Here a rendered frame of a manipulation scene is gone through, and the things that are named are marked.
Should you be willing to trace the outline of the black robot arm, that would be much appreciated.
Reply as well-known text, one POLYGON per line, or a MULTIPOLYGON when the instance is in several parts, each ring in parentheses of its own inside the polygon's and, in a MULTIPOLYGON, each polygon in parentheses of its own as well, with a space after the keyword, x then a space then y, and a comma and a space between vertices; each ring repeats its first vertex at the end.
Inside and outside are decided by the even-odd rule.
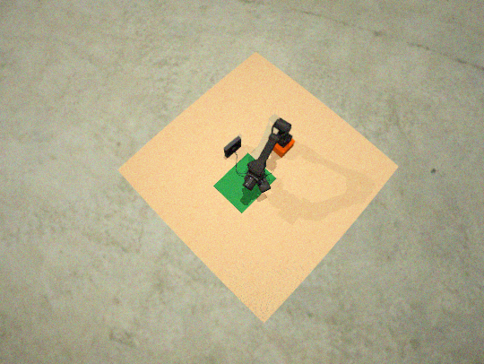
POLYGON ((261 180, 265 173, 266 161, 269 158, 275 144, 279 144, 283 148, 291 141, 292 135, 289 134, 291 129, 291 124, 287 121, 279 118, 272 126, 272 132, 269 135, 269 140, 267 141, 264 149, 262 150, 259 158, 251 163, 249 169, 244 177, 243 186, 250 191, 254 188, 257 181, 261 180), (274 133, 274 128, 279 130, 276 134, 274 133), (249 171, 250 170, 250 171, 249 171))

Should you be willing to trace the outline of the green circuit board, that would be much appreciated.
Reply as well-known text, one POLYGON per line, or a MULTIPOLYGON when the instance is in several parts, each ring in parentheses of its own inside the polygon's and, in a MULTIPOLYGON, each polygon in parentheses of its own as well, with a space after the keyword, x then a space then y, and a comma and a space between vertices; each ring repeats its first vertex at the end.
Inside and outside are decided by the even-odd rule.
MULTIPOLYGON (((261 191, 257 184, 255 184, 252 191, 243 186, 248 166, 247 163, 255 160, 249 153, 246 154, 238 163, 237 170, 236 165, 225 174, 214 187, 226 197, 241 213, 261 194, 261 191)), ((271 184, 276 177, 271 174, 267 169, 265 170, 265 177, 269 184, 271 184)))

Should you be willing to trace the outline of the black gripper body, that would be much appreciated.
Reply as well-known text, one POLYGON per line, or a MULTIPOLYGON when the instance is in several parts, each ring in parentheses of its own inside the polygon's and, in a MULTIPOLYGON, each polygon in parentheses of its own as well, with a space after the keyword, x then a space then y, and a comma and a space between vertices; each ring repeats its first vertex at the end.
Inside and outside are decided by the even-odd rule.
MULTIPOLYGON (((254 162, 254 161, 255 160, 252 160, 252 161, 250 161, 250 162, 247 163, 248 168, 251 165, 251 163, 254 162)), ((265 175, 263 176, 263 178, 261 180, 259 180, 259 183, 260 183, 259 189, 260 189, 261 193, 263 193, 263 192, 271 189, 271 186, 270 186, 269 182, 267 182, 265 180, 265 175)))

